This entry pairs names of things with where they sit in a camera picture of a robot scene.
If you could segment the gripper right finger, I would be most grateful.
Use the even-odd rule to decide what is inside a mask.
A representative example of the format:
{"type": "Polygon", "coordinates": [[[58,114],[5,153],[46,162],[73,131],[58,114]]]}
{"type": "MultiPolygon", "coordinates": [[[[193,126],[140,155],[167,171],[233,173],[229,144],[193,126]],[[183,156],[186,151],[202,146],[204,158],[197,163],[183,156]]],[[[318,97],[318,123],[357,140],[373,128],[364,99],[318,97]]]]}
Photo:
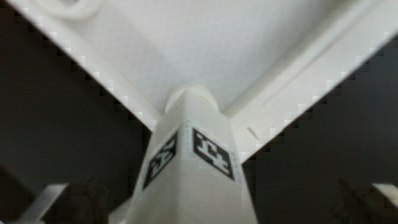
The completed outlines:
{"type": "Polygon", "coordinates": [[[398,224],[398,185],[353,186],[339,180],[330,216],[332,224],[398,224]]]}

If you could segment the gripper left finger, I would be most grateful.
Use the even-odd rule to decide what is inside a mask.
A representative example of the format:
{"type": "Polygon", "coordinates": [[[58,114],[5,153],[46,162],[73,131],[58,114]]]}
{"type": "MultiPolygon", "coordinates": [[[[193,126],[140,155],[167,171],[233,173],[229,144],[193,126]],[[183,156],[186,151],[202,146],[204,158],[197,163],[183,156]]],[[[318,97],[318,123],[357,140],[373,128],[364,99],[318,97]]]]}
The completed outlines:
{"type": "Polygon", "coordinates": [[[108,224],[101,183],[50,184],[12,224],[108,224]]]}

